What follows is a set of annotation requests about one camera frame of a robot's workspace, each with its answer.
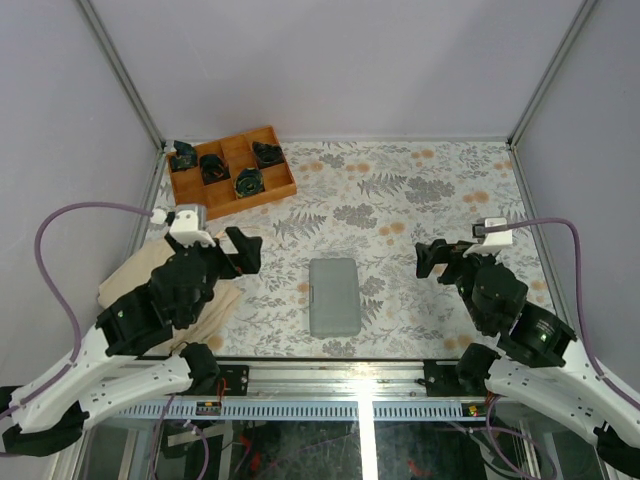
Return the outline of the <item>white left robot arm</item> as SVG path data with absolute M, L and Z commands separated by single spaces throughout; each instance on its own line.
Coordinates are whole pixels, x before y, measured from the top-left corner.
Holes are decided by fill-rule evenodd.
M 218 242 L 182 246 L 166 236 L 162 243 L 169 256 L 154 269 L 143 269 L 140 258 L 132 257 L 141 282 L 102 311 L 79 351 L 28 385 L 2 387 L 1 411 L 12 422 L 2 434 L 6 454 L 46 457 L 141 401 L 204 395 L 217 387 L 220 367 L 204 343 L 190 342 L 137 373 L 113 374 L 194 325 L 219 281 L 260 271 L 262 238 L 248 237 L 237 227 L 225 232 L 236 249 L 231 254 Z

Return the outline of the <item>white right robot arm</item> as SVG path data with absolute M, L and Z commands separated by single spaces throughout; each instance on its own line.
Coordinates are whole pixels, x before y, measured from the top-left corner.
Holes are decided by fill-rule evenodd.
M 604 382 L 575 331 L 528 300 L 528 287 L 470 242 L 437 239 L 415 246 L 416 275 L 456 288 L 470 318 L 495 347 L 470 344 L 455 366 L 467 394 L 510 397 L 594 446 L 619 472 L 639 475 L 639 412 Z

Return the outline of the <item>grey plastic tool case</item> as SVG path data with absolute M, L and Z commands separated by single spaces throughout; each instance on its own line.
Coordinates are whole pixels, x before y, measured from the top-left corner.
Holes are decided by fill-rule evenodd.
M 309 286 L 309 331 L 313 337 L 343 338 L 360 333 L 360 291 L 354 259 L 312 259 Z

